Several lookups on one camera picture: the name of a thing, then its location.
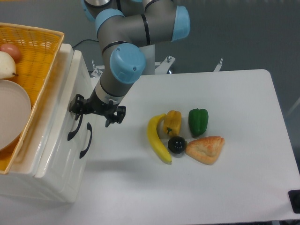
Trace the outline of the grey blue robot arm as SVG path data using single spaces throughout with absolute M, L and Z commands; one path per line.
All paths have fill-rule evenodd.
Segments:
M 86 16 L 94 21 L 105 69 L 91 96 L 77 94 L 69 111 L 81 122 L 85 114 L 121 123 L 126 109 L 120 103 L 147 65 L 142 47 L 186 38 L 190 18 L 184 6 L 171 0 L 132 0 L 131 14 L 119 0 L 84 0 Z

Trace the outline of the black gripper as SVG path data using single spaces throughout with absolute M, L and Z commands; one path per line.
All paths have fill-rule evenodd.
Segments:
M 109 127 L 110 124 L 121 124 L 126 116 L 126 107 L 119 106 L 112 99 L 103 102 L 93 90 L 91 96 L 86 100 L 81 94 L 76 94 L 75 97 L 69 103 L 68 111 L 75 115 L 75 120 L 78 120 L 81 115 L 84 115 L 88 111 L 90 113 L 105 116 L 105 127 Z

